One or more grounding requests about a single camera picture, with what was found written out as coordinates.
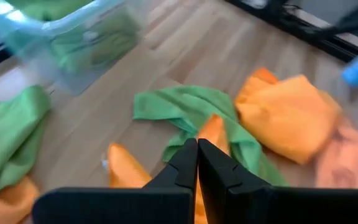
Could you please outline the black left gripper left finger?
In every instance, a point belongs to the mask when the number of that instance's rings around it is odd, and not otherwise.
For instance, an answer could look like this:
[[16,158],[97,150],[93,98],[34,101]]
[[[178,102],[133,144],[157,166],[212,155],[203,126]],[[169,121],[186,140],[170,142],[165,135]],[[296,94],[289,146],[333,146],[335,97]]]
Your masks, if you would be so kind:
[[194,224],[198,143],[187,139],[144,187],[63,187],[43,194],[34,224]]

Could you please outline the green microfiber towel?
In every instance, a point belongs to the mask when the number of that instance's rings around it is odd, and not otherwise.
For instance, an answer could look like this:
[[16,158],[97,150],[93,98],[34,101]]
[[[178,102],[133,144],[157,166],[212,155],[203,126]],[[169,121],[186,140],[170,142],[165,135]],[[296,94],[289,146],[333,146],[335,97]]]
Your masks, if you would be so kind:
[[138,41],[142,0],[7,0],[37,23],[58,66],[79,74],[106,66]]
[[50,109],[50,95],[39,85],[0,102],[0,191],[34,166]]
[[145,91],[134,97],[134,119],[167,120],[180,130],[164,149],[165,162],[188,138],[198,134],[212,114],[224,120],[229,149],[236,161],[272,185],[288,185],[262,152],[262,146],[240,125],[233,102],[226,93],[202,86],[176,86]]

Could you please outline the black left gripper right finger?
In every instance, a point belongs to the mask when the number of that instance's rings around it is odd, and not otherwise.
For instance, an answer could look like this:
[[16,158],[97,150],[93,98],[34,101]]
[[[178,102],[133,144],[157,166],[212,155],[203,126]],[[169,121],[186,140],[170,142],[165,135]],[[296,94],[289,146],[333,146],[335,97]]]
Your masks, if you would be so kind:
[[198,145],[209,224],[358,224],[358,189],[273,186],[208,140]]

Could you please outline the orange microfiber towel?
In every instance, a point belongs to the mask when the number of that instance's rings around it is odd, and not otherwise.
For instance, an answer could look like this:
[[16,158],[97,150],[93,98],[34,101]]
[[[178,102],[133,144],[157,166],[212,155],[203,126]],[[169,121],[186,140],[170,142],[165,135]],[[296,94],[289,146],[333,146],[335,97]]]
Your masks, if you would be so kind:
[[27,176],[16,185],[0,190],[0,224],[21,224],[38,196],[38,187]]
[[[230,155],[224,120],[212,114],[198,133],[198,138],[207,139],[222,152]],[[118,143],[109,146],[106,156],[111,188],[141,188],[152,180],[151,176],[132,154]],[[208,224],[200,184],[196,185],[195,224]]]
[[298,164],[306,164],[323,147],[342,112],[304,75],[278,80],[266,68],[250,75],[235,106],[241,125],[256,140]]
[[317,160],[315,186],[358,189],[358,130],[340,126]]

